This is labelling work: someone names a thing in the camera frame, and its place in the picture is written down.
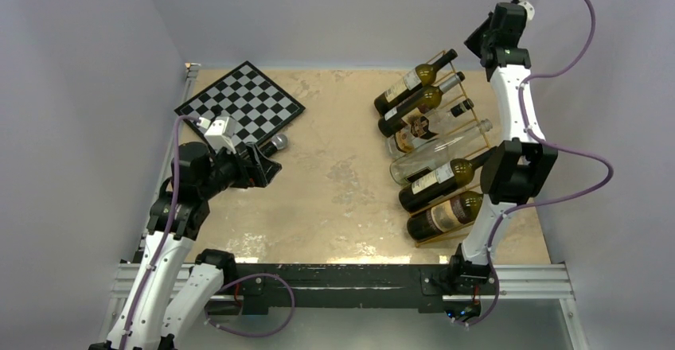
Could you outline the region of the green wine bottle dark label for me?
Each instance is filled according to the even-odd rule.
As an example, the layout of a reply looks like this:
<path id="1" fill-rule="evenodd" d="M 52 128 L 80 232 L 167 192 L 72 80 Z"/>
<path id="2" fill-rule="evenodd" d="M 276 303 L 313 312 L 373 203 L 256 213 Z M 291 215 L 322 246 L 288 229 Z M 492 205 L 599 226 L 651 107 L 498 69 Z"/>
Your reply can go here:
<path id="1" fill-rule="evenodd" d="M 379 131 L 384 137 L 391 137 L 427 111 L 438 107 L 443 100 L 443 96 L 463 82 L 465 78 L 466 76 L 463 72 L 457 72 L 438 86 L 428 85 L 422 87 L 416 93 L 394 106 L 394 108 L 378 120 Z"/>

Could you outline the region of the clear square liquor bottle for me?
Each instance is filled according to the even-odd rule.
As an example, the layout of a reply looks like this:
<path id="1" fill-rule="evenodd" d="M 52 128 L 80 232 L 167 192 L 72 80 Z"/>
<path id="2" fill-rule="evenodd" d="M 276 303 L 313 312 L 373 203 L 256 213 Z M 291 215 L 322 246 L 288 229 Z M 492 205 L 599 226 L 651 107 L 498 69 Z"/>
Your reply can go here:
<path id="1" fill-rule="evenodd" d="M 452 132 L 466 121 L 464 114 L 473 108 L 473 100 L 464 99 L 454 106 L 436 108 L 411 117 L 403 128 L 386 139 L 387 154 L 392 159 L 400 158 L 433 138 Z"/>

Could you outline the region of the tall dark green bottle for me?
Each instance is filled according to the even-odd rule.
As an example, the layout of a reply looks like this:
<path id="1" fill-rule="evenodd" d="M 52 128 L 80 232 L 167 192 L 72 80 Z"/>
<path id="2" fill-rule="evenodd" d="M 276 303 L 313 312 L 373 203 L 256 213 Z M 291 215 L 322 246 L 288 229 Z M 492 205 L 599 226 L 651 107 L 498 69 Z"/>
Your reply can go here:
<path id="1" fill-rule="evenodd" d="M 450 195 L 468 185 L 474 179 L 478 169 L 495 151 L 496 147 L 492 147 L 471 159 L 452 159 L 411 185 L 405 186 L 399 192 L 399 202 L 402 208 L 408 212 L 417 212 L 441 196 Z"/>

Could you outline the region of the clear glass bottle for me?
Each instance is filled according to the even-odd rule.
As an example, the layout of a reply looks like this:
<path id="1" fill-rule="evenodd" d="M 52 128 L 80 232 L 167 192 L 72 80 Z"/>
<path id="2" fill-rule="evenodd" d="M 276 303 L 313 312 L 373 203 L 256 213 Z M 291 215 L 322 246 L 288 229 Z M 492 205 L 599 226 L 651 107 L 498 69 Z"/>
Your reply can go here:
<path id="1" fill-rule="evenodd" d="M 433 172 L 451 159 L 466 154 L 466 146 L 493 129 L 489 119 L 471 123 L 458 132 L 433 138 L 412 152 L 397 158 L 389 166 L 390 175 L 398 185 L 407 185 Z"/>

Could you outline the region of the green bottle silver neck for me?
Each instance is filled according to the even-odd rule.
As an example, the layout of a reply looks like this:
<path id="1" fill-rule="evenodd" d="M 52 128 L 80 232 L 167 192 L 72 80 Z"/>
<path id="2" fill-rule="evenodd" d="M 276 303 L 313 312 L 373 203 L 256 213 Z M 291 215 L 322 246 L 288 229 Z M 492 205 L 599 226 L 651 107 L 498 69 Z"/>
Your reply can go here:
<path id="1" fill-rule="evenodd" d="M 478 217 L 483 194 L 465 191 L 408 219 L 408 234 L 416 242 L 454 231 Z"/>

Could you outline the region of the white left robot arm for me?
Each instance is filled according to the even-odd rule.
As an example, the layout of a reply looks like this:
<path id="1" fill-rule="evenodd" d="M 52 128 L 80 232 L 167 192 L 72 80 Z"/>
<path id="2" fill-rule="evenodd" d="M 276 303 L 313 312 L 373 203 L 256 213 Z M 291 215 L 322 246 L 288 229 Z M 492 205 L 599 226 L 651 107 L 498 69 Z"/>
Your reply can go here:
<path id="1" fill-rule="evenodd" d="M 288 145 L 283 134 L 244 153 L 206 144 L 175 146 L 173 168 L 150 208 L 145 246 L 128 299 L 105 339 L 92 349 L 178 349 L 208 300 L 242 282 L 233 254 L 204 250 L 188 282 L 174 287 L 185 259 L 210 213 L 209 200 L 229 189 L 264 188 L 281 170 L 271 156 Z"/>

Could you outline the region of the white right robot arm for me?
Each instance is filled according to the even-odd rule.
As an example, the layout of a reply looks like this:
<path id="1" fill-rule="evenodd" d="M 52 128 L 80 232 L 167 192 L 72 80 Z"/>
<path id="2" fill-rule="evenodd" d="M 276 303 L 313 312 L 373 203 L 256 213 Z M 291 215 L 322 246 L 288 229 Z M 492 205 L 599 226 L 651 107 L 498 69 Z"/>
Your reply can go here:
<path id="1" fill-rule="evenodd" d="M 557 150 L 530 135 L 542 132 L 531 92 L 523 82 L 531 73 L 529 51 L 518 44 L 533 15 L 526 1 L 499 2 L 465 41 L 497 96 L 502 133 L 501 143 L 482 168 L 483 202 L 478 216 L 447 270 L 448 284 L 458 292 L 493 277 L 489 263 L 512 213 L 539 194 L 558 158 Z"/>

